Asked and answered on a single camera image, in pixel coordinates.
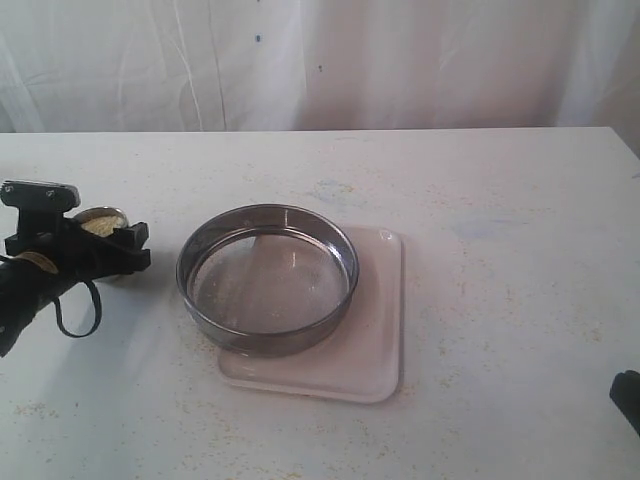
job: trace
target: sieve mesh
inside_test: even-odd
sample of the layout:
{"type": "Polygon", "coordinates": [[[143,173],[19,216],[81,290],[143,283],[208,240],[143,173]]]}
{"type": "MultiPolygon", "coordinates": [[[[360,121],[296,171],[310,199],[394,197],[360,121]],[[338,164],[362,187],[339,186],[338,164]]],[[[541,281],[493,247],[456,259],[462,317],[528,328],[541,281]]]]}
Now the sieve mesh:
{"type": "Polygon", "coordinates": [[[326,249],[284,235],[259,235],[210,255],[190,282],[198,309],[248,333],[278,333],[330,314],[348,291],[346,272],[326,249]]]}

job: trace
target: white plastic tray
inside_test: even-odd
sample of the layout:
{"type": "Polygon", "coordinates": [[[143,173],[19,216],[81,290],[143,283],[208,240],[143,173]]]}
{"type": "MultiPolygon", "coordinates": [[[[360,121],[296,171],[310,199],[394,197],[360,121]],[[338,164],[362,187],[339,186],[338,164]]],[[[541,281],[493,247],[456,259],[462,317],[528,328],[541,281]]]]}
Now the white plastic tray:
{"type": "Polygon", "coordinates": [[[224,382],[358,403],[391,396],[400,374],[402,242],[385,229],[346,227],[360,260],[351,307],[320,344],[282,358],[250,358],[218,350],[224,382]]]}

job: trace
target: white curtain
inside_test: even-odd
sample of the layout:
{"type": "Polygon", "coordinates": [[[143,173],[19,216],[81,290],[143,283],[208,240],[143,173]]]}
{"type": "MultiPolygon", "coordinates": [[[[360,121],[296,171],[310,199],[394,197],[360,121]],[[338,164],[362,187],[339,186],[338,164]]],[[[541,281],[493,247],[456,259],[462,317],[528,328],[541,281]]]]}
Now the white curtain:
{"type": "Polygon", "coordinates": [[[611,125],[640,0],[0,0],[0,131],[611,125]]]}

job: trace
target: black object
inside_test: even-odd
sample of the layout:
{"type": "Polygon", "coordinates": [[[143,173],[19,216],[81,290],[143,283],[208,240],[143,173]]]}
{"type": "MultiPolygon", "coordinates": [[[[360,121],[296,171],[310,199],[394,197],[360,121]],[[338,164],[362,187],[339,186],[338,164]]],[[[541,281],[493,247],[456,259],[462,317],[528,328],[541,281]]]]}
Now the black object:
{"type": "Polygon", "coordinates": [[[60,330],[70,337],[92,334],[102,318],[100,295],[93,280],[131,274],[151,264],[142,246],[149,237],[146,223],[114,229],[108,237],[94,235],[80,222],[63,216],[80,205],[75,187],[55,183],[7,181],[0,199],[19,211],[15,235],[5,239],[0,256],[0,357],[15,344],[36,313],[53,303],[60,330]],[[62,323],[58,297],[84,283],[95,307],[95,321],[85,334],[69,332],[62,323]]]}
{"type": "Polygon", "coordinates": [[[640,373],[627,370],[616,375],[609,396],[640,435],[640,373]]]}

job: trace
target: table surface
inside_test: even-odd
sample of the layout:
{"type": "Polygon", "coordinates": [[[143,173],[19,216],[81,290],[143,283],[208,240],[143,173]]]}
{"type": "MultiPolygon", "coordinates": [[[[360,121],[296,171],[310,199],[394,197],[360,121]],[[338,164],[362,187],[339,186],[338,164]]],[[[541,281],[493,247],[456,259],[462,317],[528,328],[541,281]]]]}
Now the table surface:
{"type": "MultiPolygon", "coordinates": [[[[640,162],[610,129],[11,134],[0,178],[75,184],[148,222],[153,252],[100,286],[95,335],[64,337],[49,307],[0,360],[0,478],[637,478],[608,390],[640,368],[640,162]],[[262,202],[402,235],[389,400],[216,377],[174,264],[206,219],[262,202]]],[[[63,309],[87,328],[84,287],[63,309]]]]}

